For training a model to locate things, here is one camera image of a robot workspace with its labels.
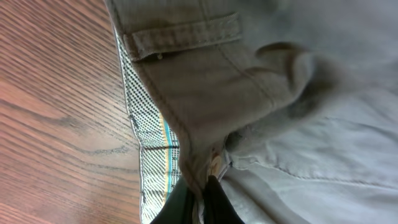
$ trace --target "checkered fabric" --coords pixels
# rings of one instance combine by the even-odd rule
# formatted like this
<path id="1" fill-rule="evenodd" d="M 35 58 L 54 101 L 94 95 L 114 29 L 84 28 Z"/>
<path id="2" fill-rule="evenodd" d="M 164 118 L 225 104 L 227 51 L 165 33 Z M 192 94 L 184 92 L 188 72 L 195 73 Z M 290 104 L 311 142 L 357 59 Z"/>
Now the checkered fabric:
<path id="1" fill-rule="evenodd" d="M 179 143 L 132 69 L 126 49 L 116 38 L 127 111 L 140 142 L 141 223 L 150 223 L 162 209 L 181 173 Z"/>

